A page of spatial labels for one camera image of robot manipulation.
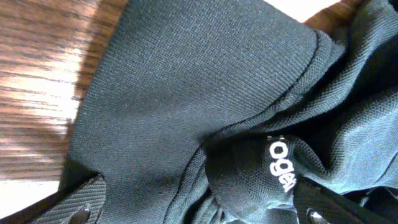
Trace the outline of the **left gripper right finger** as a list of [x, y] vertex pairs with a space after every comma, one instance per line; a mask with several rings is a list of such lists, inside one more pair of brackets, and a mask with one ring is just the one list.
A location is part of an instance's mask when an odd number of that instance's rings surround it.
[[304, 224], [395, 223], [307, 178], [300, 179], [294, 187], [294, 207], [298, 222]]

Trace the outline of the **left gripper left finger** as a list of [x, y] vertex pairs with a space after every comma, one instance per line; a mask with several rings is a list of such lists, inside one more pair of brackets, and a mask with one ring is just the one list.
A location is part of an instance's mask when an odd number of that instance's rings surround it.
[[96, 223], [106, 200], [106, 182], [98, 175], [80, 185], [59, 190], [27, 208], [1, 219], [7, 223]]

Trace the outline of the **black t-shirt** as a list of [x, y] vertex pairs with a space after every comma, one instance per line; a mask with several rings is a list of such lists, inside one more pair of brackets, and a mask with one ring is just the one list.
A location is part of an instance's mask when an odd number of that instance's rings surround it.
[[130, 1], [62, 174], [101, 174], [101, 223], [293, 223], [306, 177], [397, 187], [397, 2], [335, 38], [264, 1]]

